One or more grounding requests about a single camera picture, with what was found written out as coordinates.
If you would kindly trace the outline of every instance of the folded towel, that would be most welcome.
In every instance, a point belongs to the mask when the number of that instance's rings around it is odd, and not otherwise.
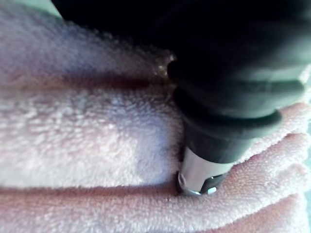
[[[310,92],[218,192],[179,196],[171,59],[0,2],[0,232],[310,232]]]

